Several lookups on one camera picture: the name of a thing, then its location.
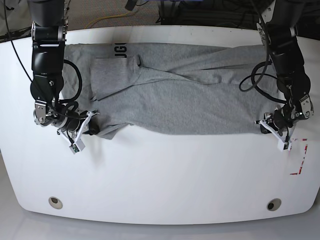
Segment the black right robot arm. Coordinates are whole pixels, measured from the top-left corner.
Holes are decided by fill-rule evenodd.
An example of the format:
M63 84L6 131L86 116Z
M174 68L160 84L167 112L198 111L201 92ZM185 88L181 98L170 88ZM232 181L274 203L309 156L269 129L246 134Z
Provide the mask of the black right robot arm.
M46 127L53 125L66 134L71 144L75 134L96 135L99 127L92 123L88 111L77 112L83 79L78 67L64 58L68 19L63 0L29 0L31 19L33 79L30 92L35 100L34 121ZM76 94L60 99L64 87L63 66L71 66L78 79Z

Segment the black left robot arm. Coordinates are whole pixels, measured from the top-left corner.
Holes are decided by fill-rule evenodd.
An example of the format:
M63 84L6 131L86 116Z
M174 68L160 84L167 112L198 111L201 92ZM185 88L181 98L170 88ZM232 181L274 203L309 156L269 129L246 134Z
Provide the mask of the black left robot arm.
M260 125L263 134L273 134L281 150L291 148L291 136L296 123L308 120L314 113L310 97L311 80L305 72L305 61L297 40L297 23L306 5L304 0L275 0L270 9L260 12L254 1L250 2L258 15L257 30L266 50L266 59L257 64L247 78L251 87L272 102L281 104L274 112L266 112ZM274 79L284 98L271 96L259 87L268 66L276 72Z

